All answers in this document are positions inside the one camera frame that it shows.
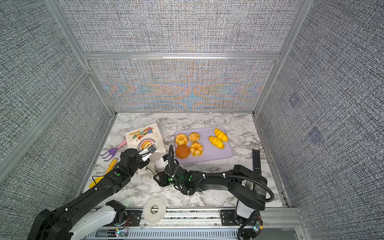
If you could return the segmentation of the white printed paper bag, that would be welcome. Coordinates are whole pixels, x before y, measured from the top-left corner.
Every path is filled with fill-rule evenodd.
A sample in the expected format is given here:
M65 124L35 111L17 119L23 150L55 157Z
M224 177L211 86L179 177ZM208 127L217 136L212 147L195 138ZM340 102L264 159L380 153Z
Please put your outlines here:
M125 136L127 147L129 149L136 149L138 152L141 152L151 144L156 145L157 150L150 156L150 163L146 167L155 169L154 161L167 154L161 131L156 123L127 132ZM139 169L137 173L139 175L147 173L146 167Z

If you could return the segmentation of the orange brown fake bread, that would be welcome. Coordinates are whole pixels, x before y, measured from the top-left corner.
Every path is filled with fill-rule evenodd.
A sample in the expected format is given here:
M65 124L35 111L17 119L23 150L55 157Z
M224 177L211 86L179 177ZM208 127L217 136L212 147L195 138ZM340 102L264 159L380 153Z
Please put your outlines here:
M187 145L180 145L176 148L176 156L179 159L186 159L190 155L190 148Z

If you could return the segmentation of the yellow bundt fake bread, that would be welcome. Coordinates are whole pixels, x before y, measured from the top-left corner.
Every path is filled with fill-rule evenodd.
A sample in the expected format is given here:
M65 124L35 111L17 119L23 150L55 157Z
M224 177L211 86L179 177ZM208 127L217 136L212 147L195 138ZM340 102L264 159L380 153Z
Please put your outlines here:
M188 137L185 134L179 134L175 138L175 143L177 146L187 145L188 144Z

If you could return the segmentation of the pale yellow fake bun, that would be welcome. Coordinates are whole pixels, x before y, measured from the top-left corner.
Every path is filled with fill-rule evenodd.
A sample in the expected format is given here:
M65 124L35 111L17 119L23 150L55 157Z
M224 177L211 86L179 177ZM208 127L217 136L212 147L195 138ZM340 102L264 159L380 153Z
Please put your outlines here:
M198 142L200 140L200 134L193 132L189 135L189 141L192 143Z

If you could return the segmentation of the yellow ridged fake loaf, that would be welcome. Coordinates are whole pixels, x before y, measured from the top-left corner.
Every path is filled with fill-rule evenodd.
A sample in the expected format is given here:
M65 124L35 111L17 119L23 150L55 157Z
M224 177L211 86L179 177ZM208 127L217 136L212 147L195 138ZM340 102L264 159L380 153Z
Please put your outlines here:
M215 136L220 139L222 142L227 142L229 140L228 136L221 131L220 129L214 129Z

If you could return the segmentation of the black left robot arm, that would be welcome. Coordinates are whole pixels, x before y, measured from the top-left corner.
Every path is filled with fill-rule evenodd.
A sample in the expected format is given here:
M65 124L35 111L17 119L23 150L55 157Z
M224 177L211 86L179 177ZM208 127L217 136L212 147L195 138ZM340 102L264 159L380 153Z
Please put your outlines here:
M126 226L129 217L118 201L107 202L101 210L93 212L99 203L127 185L138 169L150 163L152 150L138 152L127 149L120 162L85 193L53 211L41 211L35 218L29 240L80 240L105 225Z

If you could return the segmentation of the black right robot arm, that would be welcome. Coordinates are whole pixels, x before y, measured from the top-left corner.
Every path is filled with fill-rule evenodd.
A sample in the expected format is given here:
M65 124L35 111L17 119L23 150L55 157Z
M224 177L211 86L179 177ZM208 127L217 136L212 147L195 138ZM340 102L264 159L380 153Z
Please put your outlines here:
M232 170L219 173L187 171L177 160L165 155L165 169L154 175L160 187L174 186L181 194L192 196L198 191L228 191L247 207L263 211L266 203L275 199L268 181L261 174L242 165L234 165Z

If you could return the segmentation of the purple toy garden fork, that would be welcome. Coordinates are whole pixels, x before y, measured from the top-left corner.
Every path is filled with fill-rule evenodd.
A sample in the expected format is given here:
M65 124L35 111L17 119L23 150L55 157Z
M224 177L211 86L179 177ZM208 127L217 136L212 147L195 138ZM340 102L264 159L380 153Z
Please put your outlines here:
M120 143L117 147L109 149L109 150L106 151L105 153L100 154L100 156L102 157L102 159L103 159L105 162L108 162L108 161L112 160L112 159L114 158L114 156L116 155L117 151L118 151L119 149L121 149L122 147L124 147L126 144L127 144L127 140L124 140L124 141L123 141L122 143Z

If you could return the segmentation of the white tape roll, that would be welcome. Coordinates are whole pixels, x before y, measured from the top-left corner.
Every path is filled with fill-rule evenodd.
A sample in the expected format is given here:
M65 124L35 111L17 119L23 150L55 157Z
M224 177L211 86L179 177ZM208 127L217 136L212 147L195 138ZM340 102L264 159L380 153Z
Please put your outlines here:
M167 204L161 198L149 199L143 207L143 217L150 224L159 223L166 215Z

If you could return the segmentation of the lilac plastic tray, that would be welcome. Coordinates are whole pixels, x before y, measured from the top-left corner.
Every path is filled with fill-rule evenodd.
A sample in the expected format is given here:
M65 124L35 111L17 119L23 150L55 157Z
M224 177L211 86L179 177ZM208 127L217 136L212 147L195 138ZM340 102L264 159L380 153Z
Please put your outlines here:
M233 156L233 150L230 146L230 141L224 142L224 149L219 149L215 147L209 141L210 136L216 136L214 132L215 129L219 129L226 134L226 130L222 126L176 131L174 133L174 138L176 138L179 134L184 134L188 137L192 133L198 133L200 135L198 143L203 146L203 154L199 157L193 157L192 155L189 155L186 159L180 159L179 157L175 156L175 158L179 161L179 164L185 165L231 158Z

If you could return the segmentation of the black remote control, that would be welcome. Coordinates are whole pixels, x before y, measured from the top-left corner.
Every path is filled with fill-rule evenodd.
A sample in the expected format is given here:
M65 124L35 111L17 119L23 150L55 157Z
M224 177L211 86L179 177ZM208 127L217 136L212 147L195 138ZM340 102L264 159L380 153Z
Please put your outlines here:
M253 171L261 175L262 169L261 169L261 158L260 158L260 151L259 150L252 150L252 157L253 157Z

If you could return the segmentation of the aluminium front rail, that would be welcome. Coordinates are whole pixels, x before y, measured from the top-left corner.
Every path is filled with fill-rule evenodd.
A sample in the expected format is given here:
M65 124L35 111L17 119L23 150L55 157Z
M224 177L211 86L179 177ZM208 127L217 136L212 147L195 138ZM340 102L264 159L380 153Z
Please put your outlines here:
M239 226L223 226L221 210L235 208L169 207L157 224L148 223L142 214L138 227L105 225L81 240L235 240ZM296 208L266 208L260 216L264 224L259 240L311 239L308 226Z

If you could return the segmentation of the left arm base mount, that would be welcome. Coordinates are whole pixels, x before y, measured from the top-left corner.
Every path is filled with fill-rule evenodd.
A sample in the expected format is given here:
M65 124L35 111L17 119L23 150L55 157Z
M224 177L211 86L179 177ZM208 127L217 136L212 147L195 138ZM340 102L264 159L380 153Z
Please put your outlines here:
M111 200L106 203L106 206L112 207L116 212L113 221L108 224L108 227L138 227L142 218L143 211L140 209L127 209L122 203Z

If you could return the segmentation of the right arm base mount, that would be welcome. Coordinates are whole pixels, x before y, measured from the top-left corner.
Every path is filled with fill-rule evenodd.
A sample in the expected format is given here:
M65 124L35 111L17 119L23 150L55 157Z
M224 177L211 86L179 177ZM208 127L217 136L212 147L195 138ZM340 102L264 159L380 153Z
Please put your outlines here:
M254 210L250 216L243 218L235 210L221 210L220 218L223 226L239 226L238 240L254 240L263 230L263 220L260 212Z

